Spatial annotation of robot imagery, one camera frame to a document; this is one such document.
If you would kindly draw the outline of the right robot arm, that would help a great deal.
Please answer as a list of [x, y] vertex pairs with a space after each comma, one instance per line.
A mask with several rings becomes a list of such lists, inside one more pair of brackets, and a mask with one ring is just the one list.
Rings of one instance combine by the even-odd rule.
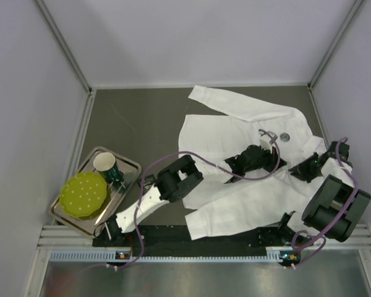
[[310, 239], [313, 243], [322, 237], [340, 243], [347, 240], [371, 200], [351, 174], [347, 140], [333, 141], [322, 155], [315, 152], [289, 170], [291, 176], [308, 184], [325, 178], [301, 216], [305, 226], [319, 231]]

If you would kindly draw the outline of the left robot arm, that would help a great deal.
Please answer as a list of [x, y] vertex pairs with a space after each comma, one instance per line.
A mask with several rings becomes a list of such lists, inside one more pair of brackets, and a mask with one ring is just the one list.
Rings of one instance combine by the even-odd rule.
[[[203, 181], [203, 174], [197, 169], [193, 157], [214, 166], [196, 153], [182, 151], [177, 154], [181, 158], [162, 169], [147, 192], [140, 192], [134, 204], [105, 221], [102, 238], [122, 243], [125, 235], [135, 231], [138, 224], [153, 212], [190, 194]], [[219, 169], [231, 175], [228, 184], [242, 179], [264, 180], [287, 165], [281, 158], [278, 147], [264, 148], [261, 145], [250, 145], [242, 153], [229, 157], [224, 162], [230, 170], [222, 167]]]

